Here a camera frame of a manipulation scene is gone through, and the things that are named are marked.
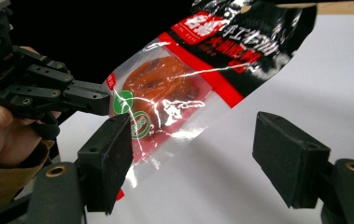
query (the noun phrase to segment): green logo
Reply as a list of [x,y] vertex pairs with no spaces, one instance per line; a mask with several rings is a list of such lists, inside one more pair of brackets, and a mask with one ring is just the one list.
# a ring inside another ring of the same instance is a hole
[[116,92],[115,100],[113,101],[113,110],[115,114],[124,114],[133,107],[133,93],[130,91]]
[[150,117],[144,111],[138,111],[133,114],[131,119],[131,136],[133,139],[145,137],[150,130]]

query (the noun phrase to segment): plastic food package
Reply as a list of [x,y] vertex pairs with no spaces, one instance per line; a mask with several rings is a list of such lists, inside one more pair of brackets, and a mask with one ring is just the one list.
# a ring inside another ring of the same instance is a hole
[[110,116],[131,115],[128,188],[282,69],[313,30],[317,7],[197,0],[191,12],[102,85]]

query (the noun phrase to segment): red sticker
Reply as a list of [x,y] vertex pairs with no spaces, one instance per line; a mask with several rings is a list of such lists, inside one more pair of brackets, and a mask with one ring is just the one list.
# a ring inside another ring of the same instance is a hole
[[123,190],[119,190],[118,196],[116,196],[116,201],[120,200],[122,197],[124,197],[124,192]]
[[111,73],[109,77],[106,79],[106,84],[109,87],[110,90],[113,91],[113,88],[116,85],[116,79],[115,79],[115,74]]

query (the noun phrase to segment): white backdrop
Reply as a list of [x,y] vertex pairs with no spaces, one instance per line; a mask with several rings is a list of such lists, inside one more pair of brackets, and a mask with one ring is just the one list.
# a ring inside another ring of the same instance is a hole
[[[277,114],[331,148],[330,162],[354,159],[354,15],[318,15],[292,60],[214,122],[161,169],[126,192],[102,223],[319,224],[316,209],[289,209],[252,158],[258,111]],[[106,117],[77,113],[61,125],[62,161]]]

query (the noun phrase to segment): black mechanical part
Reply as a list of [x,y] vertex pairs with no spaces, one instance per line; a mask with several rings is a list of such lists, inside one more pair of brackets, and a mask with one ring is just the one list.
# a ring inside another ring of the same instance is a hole
[[26,224],[86,223],[74,163],[58,162],[37,174],[27,214]]
[[79,150],[78,159],[44,167],[33,191],[0,208],[0,223],[86,223],[88,212],[111,214],[133,162],[130,116],[107,119]]
[[0,105],[16,118],[45,123],[32,125],[45,139],[54,139],[60,131],[51,111],[108,115],[109,95],[101,84],[75,80],[64,63],[12,46],[8,5],[0,0]]
[[108,119],[78,152],[88,212],[110,215],[133,161],[129,114]]
[[323,201],[324,224],[354,224],[354,160],[328,162],[330,149],[288,120],[258,112],[253,158],[288,207]]

